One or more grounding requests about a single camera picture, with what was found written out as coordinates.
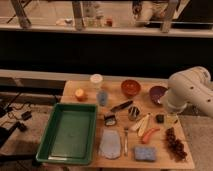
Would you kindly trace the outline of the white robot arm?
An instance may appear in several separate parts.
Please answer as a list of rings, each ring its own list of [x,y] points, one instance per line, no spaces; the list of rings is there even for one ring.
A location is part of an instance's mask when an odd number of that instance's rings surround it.
[[[213,118],[213,90],[210,84],[211,74],[201,66],[172,74],[168,79],[168,90],[160,98],[167,115],[178,115],[188,104],[192,104]]]

